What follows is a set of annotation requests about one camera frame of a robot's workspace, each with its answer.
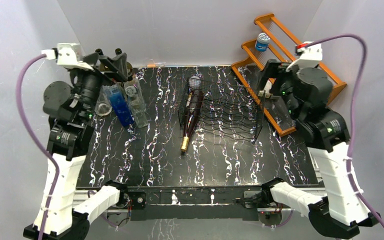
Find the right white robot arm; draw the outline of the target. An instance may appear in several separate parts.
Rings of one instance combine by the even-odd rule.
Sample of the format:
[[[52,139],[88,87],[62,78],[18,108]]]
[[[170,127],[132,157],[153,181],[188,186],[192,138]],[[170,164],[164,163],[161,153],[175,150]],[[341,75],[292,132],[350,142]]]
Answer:
[[[287,114],[314,158],[325,196],[303,191],[276,177],[261,191],[237,202],[246,208],[282,204],[307,217],[322,236],[349,240],[360,227],[373,227],[379,214],[361,200],[363,193],[347,157],[350,134],[344,118],[328,107],[333,83],[318,66],[301,67],[275,59],[259,73],[259,84],[274,79],[270,93],[286,105]]]

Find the clear bottle black gold label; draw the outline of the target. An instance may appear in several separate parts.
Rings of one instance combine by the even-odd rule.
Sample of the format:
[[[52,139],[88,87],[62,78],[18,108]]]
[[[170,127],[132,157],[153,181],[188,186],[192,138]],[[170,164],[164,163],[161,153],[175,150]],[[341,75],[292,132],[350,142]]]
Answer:
[[[124,91],[127,96],[127,104],[137,127],[146,127],[148,125],[147,110],[139,80],[134,76],[132,80],[125,82]]]

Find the blue clear glass bottle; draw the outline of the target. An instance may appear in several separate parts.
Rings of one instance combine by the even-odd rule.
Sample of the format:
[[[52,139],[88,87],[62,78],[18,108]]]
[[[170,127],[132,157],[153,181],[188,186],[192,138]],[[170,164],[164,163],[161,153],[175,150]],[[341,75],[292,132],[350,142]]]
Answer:
[[[103,92],[123,127],[134,123],[129,106],[118,84],[104,85]]]

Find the clear bottle white gold label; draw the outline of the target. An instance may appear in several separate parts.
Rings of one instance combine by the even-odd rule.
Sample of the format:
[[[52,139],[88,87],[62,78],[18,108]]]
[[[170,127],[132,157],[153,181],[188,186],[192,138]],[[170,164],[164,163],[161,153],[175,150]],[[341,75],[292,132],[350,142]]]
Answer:
[[[101,117],[107,116],[111,113],[112,106],[109,103],[107,97],[104,94],[101,94],[98,97],[98,100],[95,105],[94,112]]]

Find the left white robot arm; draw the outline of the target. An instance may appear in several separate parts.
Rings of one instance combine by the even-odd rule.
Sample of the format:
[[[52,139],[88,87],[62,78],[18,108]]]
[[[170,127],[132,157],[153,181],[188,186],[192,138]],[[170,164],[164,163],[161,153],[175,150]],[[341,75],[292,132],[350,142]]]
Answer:
[[[27,119],[22,103],[22,83],[35,62],[54,60],[69,72],[70,83],[55,81],[43,93],[43,112],[48,115],[49,137],[41,144]],[[94,116],[101,87],[127,80],[127,54],[115,57],[99,50],[82,56],[75,50],[43,50],[28,61],[16,82],[16,103],[21,120],[39,150],[47,158],[47,176],[37,217],[23,230],[29,240],[83,240],[91,224],[109,208],[125,208],[131,202],[128,187],[109,180],[96,193],[74,205],[78,176],[94,133]]]

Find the green silver-foil wine bottle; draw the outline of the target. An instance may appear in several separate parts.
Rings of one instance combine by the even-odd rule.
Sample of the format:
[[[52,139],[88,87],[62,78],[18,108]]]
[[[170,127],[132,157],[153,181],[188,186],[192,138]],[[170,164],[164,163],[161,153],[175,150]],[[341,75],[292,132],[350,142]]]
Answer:
[[[116,55],[121,55],[122,53],[123,53],[123,51],[120,48],[115,49]],[[126,62],[125,65],[126,65],[126,69],[127,69],[127,80],[131,81],[133,79],[133,73],[134,73],[133,67],[132,67],[131,63],[128,61]]]

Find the dark green white-label wine bottle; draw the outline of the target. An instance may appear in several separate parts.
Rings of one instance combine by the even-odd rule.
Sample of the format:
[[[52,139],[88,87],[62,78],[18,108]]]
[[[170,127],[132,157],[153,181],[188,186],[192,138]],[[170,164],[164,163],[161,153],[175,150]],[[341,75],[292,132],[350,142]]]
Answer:
[[[95,52],[98,53],[99,56],[103,56],[103,55],[104,55],[104,53],[103,53],[103,51],[102,51],[101,48],[97,48],[97,49],[95,50]]]

